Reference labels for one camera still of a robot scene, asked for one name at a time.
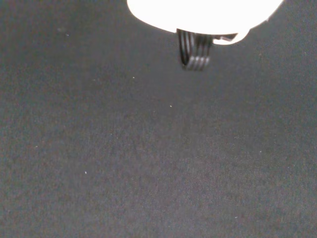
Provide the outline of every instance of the dark gray surface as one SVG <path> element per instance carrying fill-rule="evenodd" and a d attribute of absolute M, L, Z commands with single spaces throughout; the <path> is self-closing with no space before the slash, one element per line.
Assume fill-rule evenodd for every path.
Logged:
<path fill-rule="evenodd" d="M 316 1 L 202 73 L 87 2 L 1 5 L 0 237 L 316 237 Z"/>

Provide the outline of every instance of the gray fabric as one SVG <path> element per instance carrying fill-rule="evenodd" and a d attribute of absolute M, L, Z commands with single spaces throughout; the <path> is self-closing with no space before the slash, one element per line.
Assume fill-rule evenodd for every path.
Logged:
<path fill-rule="evenodd" d="M 123 0 L 0 7 L 0 237 L 316 236 L 316 1 L 202 73 Z"/>

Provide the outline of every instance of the white object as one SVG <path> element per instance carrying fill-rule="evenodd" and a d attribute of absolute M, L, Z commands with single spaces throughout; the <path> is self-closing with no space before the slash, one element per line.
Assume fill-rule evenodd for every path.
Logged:
<path fill-rule="evenodd" d="M 131 13 L 154 27 L 209 35 L 237 34 L 232 41 L 214 39 L 214 44 L 241 41 L 260 25 L 283 0 L 127 0 Z"/>

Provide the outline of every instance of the black wire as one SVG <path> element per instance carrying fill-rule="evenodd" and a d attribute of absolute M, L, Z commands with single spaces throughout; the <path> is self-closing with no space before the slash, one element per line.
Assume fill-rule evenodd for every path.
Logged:
<path fill-rule="evenodd" d="M 184 69 L 201 71 L 209 63 L 212 36 L 177 29 L 181 61 Z"/>

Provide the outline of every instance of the white rounded housing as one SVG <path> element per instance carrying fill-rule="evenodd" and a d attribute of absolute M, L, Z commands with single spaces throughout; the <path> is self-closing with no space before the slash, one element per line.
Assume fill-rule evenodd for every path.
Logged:
<path fill-rule="evenodd" d="M 276 11 L 283 0 L 127 0 L 131 13 L 154 27 L 209 34 L 237 34 L 232 40 L 214 39 L 214 44 L 234 44 Z"/>

